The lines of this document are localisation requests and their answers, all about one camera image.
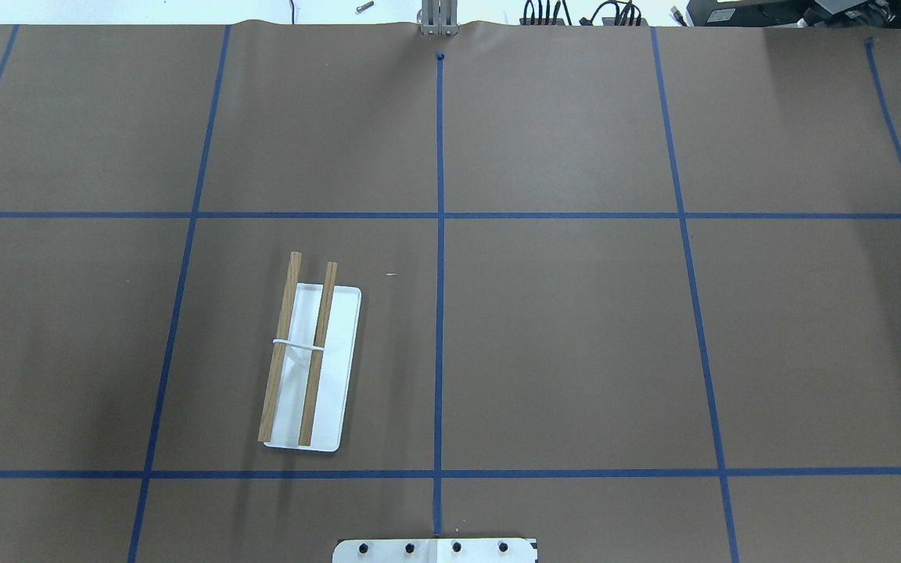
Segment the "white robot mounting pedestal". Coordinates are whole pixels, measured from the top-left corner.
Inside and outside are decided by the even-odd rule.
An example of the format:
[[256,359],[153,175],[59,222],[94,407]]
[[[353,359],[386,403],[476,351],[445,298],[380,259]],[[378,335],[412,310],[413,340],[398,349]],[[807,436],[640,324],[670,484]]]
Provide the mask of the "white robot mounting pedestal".
[[421,538],[343,540],[332,562],[537,562],[536,540]]

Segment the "lower small electronics board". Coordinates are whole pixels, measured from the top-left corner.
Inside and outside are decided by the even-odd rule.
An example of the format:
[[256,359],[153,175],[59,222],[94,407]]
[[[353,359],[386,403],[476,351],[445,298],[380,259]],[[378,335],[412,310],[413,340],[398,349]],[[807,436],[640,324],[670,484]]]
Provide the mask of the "lower small electronics board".
[[[605,16],[606,9],[612,8],[614,14]],[[589,17],[585,17],[580,24],[594,26],[600,24],[604,27],[643,27],[647,25],[641,7],[635,1],[603,1]]]

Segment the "white wooden towel rack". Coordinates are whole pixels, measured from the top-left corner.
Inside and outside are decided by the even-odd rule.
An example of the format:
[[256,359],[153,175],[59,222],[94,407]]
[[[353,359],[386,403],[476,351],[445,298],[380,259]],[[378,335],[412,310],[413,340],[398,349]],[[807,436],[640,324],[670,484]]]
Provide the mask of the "white wooden towel rack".
[[346,424],[362,291],[300,282],[303,254],[290,253],[257,441],[268,448],[335,453]]

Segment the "black laptop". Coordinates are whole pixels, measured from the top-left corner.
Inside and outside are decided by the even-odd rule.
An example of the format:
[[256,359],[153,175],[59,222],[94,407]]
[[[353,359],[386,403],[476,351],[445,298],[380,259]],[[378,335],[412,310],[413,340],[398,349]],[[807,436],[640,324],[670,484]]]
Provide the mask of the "black laptop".
[[901,29],[901,1],[687,1],[695,27]]

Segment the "aluminium frame post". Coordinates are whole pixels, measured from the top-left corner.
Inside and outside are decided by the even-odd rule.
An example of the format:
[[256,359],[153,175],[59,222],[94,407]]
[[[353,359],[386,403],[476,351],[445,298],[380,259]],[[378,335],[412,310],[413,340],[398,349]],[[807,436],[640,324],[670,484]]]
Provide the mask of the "aluminium frame post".
[[419,30],[426,37],[453,37],[458,34],[457,0],[423,0],[418,12]]

